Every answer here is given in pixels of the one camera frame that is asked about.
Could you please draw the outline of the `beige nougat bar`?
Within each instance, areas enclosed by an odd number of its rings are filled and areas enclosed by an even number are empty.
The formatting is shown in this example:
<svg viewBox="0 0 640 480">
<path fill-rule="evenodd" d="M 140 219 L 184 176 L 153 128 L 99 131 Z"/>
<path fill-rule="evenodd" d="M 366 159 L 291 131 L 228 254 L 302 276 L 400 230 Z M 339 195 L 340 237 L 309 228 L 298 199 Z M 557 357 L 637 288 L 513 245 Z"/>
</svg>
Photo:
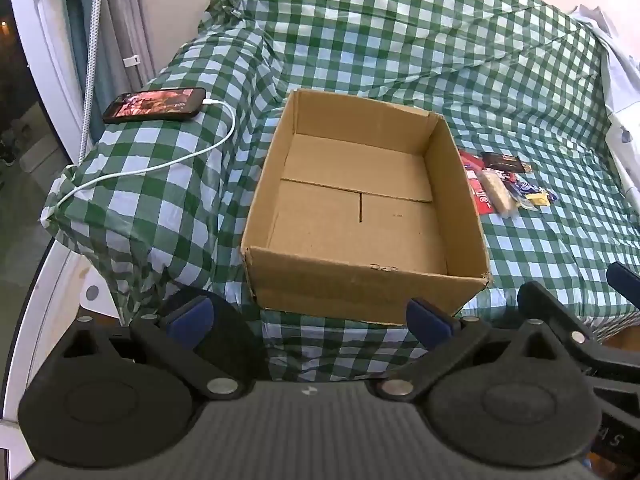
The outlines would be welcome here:
<svg viewBox="0 0 640 480">
<path fill-rule="evenodd" d="M 502 218 L 513 217 L 518 212 L 518 205 L 498 174 L 494 170 L 483 169 L 476 175 L 497 214 Z"/>
</svg>

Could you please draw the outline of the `yellow snack packet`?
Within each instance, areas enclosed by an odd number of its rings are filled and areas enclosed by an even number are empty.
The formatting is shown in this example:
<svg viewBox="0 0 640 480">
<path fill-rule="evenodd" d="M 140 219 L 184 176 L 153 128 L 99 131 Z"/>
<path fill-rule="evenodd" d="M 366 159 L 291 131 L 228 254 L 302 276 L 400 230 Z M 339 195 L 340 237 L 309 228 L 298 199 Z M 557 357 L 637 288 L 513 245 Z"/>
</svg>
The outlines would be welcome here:
<svg viewBox="0 0 640 480">
<path fill-rule="evenodd" d="M 551 202 L 546 192 L 529 193 L 520 198 L 521 205 L 527 210 L 536 210 L 540 207 L 549 207 Z"/>
</svg>

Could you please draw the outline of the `green checkered sofa cover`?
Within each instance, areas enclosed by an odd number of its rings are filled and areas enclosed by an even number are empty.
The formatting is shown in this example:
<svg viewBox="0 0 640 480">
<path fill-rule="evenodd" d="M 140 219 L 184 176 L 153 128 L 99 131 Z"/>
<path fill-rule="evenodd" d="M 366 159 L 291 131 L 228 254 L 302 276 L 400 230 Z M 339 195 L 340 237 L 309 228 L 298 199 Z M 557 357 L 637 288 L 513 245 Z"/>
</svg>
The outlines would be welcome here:
<svg viewBox="0 0 640 480">
<path fill-rule="evenodd" d="M 522 156 L 558 196 L 482 218 L 490 285 L 464 306 L 489 322 L 536 280 L 600 339 L 639 322 L 608 286 L 639 264 L 639 217 L 605 144 L 603 49 L 541 0 L 210 0 L 196 36 L 149 88 L 201 87 L 190 122 L 112 125 L 50 189 L 41 222 L 87 257 L 120 318 L 192 285 L 224 296 L 262 336 L 271 375 L 326 382 L 421 350 L 403 328 L 268 311 L 248 291 L 241 236 L 274 129 L 299 88 L 432 110 L 469 152 Z"/>
</svg>

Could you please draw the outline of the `white cloth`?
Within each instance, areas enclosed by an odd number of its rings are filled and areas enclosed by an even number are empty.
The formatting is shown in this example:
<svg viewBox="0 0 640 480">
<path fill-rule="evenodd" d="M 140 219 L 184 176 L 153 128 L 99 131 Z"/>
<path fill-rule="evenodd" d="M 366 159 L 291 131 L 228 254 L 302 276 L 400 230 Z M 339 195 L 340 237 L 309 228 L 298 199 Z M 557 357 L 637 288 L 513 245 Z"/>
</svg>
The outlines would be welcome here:
<svg viewBox="0 0 640 480">
<path fill-rule="evenodd" d="M 580 4 L 571 18 L 591 29 L 603 49 L 601 77 L 611 127 L 605 143 L 623 182 L 624 193 L 639 200 L 639 62 L 598 6 Z"/>
</svg>

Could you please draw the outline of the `purple chocolate bar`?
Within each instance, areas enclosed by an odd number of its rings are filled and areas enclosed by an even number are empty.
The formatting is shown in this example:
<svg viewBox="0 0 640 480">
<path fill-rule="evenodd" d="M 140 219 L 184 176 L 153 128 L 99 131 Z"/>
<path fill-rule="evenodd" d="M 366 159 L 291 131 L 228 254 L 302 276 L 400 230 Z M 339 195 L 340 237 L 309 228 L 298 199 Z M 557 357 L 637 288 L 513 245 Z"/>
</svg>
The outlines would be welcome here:
<svg viewBox="0 0 640 480">
<path fill-rule="evenodd" d="M 513 172 L 506 173 L 506 186 L 518 197 L 529 193 L 546 192 L 551 204 L 558 199 L 558 196 L 556 196 L 552 191 L 547 190 L 546 188 L 541 188 L 536 184 L 529 183 L 520 174 L 514 174 Z"/>
</svg>

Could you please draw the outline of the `red white snack packet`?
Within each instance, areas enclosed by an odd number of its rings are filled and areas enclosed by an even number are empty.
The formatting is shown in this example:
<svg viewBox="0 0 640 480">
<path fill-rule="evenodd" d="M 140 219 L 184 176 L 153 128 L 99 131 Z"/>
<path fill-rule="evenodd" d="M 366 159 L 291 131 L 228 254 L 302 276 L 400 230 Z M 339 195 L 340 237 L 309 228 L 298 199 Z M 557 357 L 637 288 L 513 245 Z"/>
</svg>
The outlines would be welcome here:
<svg viewBox="0 0 640 480">
<path fill-rule="evenodd" d="M 485 169 L 484 162 L 477 156 L 466 151 L 460 150 L 459 155 L 465 169 L 466 177 L 469 181 L 477 213 L 480 216 L 484 216 L 484 214 L 496 214 L 498 210 L 495 208 L 494 204 L 491 203 L 491 200 L 478 177 L 478 175 Z"/>
</svg>

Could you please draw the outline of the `black smartphone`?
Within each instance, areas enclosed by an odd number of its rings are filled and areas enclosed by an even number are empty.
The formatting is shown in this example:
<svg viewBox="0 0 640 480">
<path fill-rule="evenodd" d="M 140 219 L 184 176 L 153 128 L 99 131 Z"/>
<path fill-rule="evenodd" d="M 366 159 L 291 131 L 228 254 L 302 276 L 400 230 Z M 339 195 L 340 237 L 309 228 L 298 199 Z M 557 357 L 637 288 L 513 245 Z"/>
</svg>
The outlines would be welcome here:
<svg viewBox="0 0 640 480">
<path fill-rule="evenodd" d="M 170 88 L 121 94 L 106 108 L 106 124 L 145 120 L 186 120 L 198 114 L 206 98 L 203 88 Z"/>
</svg>

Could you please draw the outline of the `dark brown chocolate bar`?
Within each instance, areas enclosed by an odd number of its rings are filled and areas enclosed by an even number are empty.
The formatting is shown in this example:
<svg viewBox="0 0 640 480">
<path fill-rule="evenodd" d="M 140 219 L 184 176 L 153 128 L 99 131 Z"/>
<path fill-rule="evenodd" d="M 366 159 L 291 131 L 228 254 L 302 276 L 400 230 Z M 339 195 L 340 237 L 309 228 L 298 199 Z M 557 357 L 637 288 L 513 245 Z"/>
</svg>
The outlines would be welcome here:
<svg viewBox="0 0 640 480">
<path fill-rule="evenodd" d="M 483 152 L 482 159 L 484 166 L 493 170 L 513 172 L 514 174 L 527 174 L 533 171 L 532 166 L 527 162 L 522 162 L 518 156 Z"/>
</svg>

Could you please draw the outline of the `brown cardboard box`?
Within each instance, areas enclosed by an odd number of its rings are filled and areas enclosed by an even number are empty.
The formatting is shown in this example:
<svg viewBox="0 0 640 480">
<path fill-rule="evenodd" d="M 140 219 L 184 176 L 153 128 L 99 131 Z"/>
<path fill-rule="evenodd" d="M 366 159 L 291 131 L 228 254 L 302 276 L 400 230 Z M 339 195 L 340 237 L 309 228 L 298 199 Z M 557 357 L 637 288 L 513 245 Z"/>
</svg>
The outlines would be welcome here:
<svg viewBox="0 0 640 480">
<path fill-rule="evenodd" d="M 445 118 L 309 89 L 286 101 L 241 254 L 259 307 L 384 325 L 414 297 L 457 313 L 490 281 Z"/>
</svg>

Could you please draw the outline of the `grey curtain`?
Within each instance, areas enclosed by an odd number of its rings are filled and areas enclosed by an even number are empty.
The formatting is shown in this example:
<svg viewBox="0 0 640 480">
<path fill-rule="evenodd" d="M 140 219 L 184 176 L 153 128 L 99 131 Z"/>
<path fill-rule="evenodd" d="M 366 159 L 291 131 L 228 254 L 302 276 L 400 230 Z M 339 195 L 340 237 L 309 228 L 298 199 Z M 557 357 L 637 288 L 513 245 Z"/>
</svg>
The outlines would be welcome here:
<svg viewBox="0 0 640 480">
<path fill-rule="evenodd" d="M 91 0 L 64 0 L 72 59 L 86 81 Z M 142 0 L 101 0 L 94 106 L 102 113 L 116 96 L 141 89 L 155 74 Z"/>
</svg>

